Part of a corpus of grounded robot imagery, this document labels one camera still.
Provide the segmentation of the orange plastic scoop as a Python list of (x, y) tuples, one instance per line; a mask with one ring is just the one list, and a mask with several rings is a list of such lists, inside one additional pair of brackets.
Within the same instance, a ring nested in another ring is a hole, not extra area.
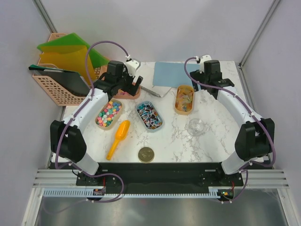
[(130, 127), (130, 121), (129, 120), (125, 120), (123, 121), (120, 126), (118, 127), (116, 133), (115, 133), (115, 138), (114, 138), (114, 142), (110, 147), (110, 150), (106, 156), (106, 160), (111, 160), (118, 144), (120, 143), (120, 141), (124, 140), (127, 136), (128, 130)]

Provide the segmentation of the clear plastic jar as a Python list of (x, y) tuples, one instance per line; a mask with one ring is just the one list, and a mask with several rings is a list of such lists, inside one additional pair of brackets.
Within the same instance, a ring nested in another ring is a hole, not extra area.
[(201, 119), (194, 118), (189, 121), (187, 131), (191, 136), (201, 136), (205, 132), (205, 125)]

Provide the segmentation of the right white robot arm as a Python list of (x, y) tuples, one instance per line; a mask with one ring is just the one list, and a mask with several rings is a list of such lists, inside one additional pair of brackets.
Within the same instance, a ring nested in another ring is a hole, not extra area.
[(199, 69), (187, 72), (195, 91), (206, 90), (219, 101), (231, 114), (240, 127), (235, 141), (235, 151), (221, 162), (221, 169), (216, 172), (215, 179), (220, 185), (227, 185), (232, 174), (241, 172), (246, 166), (259, 164), (258, 158), (272, 154), (269, 164), (260, 163), (264, 167), (272, 167), (276, 161), (274, 146), (275, 124), (271, 118), (264, 119), (256, 113), (239, 96), (234, 83), (222, 77), (218, 60), (209, 55), (188, 58), (199, 64)]

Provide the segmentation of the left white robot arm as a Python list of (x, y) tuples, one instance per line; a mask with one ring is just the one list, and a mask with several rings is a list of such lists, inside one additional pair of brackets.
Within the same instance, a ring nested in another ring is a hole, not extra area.
[(136, 59), (126, 62), (110, 61), (107, 71), (96, 80), (82, 103), (62, 121), (50, 125), (51, 151), (55, 157), (65, 158), (76, 168), (87, 173), (93, 185), (103, 181), (99, 164), (87, 153), (83, 132), (92, 118), (115, 96), (119, 90), (135, 96), (143, 78), (135, 79), (141, 63)]

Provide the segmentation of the blue tray of lollipops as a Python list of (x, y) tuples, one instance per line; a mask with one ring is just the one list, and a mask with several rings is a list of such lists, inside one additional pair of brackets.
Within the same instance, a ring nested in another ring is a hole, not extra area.
[(151, 101), (139, 103), (136, 111), (147, 131), (156, 132), (163, 127), (163, 119)]

